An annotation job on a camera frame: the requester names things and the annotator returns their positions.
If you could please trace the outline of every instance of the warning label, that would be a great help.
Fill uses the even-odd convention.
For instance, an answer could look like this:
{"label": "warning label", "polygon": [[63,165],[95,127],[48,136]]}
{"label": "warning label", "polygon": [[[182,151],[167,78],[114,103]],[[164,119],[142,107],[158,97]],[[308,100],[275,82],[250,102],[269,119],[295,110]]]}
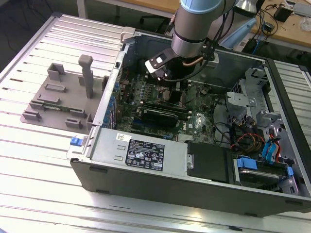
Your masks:
{"label": "warning label", "polygon": [[163,171],[164,145],[131,139],[125,163],[128,166]]}

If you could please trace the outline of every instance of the blue latch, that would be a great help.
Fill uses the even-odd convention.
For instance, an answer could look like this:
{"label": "blue latch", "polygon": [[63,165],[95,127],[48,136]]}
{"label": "blue latch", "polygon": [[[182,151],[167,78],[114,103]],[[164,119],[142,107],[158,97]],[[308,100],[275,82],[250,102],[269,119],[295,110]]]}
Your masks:
{"label": "blue latch", "polygon": [[287,174],[288,174],[289,177],[294,175],[294,171],[293,171],[293,169],[290,166],[287,167]]}
{"label": "blue latch", "polygon": [[70,145],[80,147],[82,146],[83,139],[72,137],[70,140]]}
{"label": "blue latch", "polygon": [[117,90],[119,89],[119,86],[120,86],[120,85],[119,85],[118,83],[116,83],[116,84],[115,84],[114,91],[117,91]]}
{"label": "blue latch", "polygon": [[237,162],[238,167],[257,170],[257,164],[255,159],[240,158],[237,160]]}

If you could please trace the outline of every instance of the metal table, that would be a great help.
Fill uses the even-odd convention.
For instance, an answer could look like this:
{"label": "metal table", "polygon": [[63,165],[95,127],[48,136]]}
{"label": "metal table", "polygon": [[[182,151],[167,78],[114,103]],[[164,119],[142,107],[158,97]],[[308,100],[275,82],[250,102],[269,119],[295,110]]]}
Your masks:
{"label": "metal table", "polygon": [[[297,65],[280,61],[275,61],[275,64],[311,148],[311,75],[301,71]],[[269,95],[273,110],[279,112],[274,95],[272,92]]]}
{"label": "metal table", "polygon": [[[70,233],[236,232],[231,226],[257,233],[310,231],[311,213],[256,218],[88,192],[66,158],[70,138],[76,133],[20,122],[51,62],[64,64],[67,72],[80,73],[78,58],[89,54],[94,58],[94,75],[109,74],[122,30],[76,17],[51,17],[0,74],[0,228],[15,233],[25,229]],[[294,76],[289,69],[295,67],[280,63],[279,68],[286,72],[283,80]],[[297,87],[303,82],[301,77],[291,80]]]}

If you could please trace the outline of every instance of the wooden desk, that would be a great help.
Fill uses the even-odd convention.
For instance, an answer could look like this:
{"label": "wooden desk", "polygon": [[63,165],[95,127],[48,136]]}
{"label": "wooden desk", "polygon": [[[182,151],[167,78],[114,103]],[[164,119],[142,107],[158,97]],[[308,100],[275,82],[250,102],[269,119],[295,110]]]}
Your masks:
{"label": "wooden desk", "polygon": [[[308,4],[304,0],[294,0],[303,4]],[[264,9],[269,4],[279,4],[282,0],[266,0],[262,5]],[[274,15],[276,8],[266,10],[271,15]],[[301,16],[291,15],[286,22],[282,23],[278,21],[277,32],[268,38],[268,42],[291,47],[293,49],[311,51],[311,32],[302,31],[299,27],[299,22],[302,19]],[[276,25],[275,21],[266,13],[264,20]],[[259,16],[257,16],[257,25],[252,28],[252,33],[256,33],[259,27]]]}
{"label": "wooden desk", "polygon": [[[179,0],[97,0],[116,5],[117,14],[120,7],[126,7],[152,15],[170,18],[179,7]],[[86,0],[77,0],[79,17],[87,18]]]}

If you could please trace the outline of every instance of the electronics on desk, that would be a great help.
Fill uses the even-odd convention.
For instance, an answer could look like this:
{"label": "electronics on desk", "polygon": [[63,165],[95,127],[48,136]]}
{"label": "electronics on desk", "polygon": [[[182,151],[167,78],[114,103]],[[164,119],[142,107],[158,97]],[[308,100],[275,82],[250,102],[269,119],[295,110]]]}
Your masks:
{"label": "electronics on desk", "polygon": [[291,8],[280,5],[279,8],[274,13],[273,17],[280,22],[285,22],[287,18],[293,13]]}
{"label": "electronics on desk", "polygon": [[311,5],[302,4],[299,2],[285,0],[285,6],[288,6],[293,12],[302,17],[311,17]]}

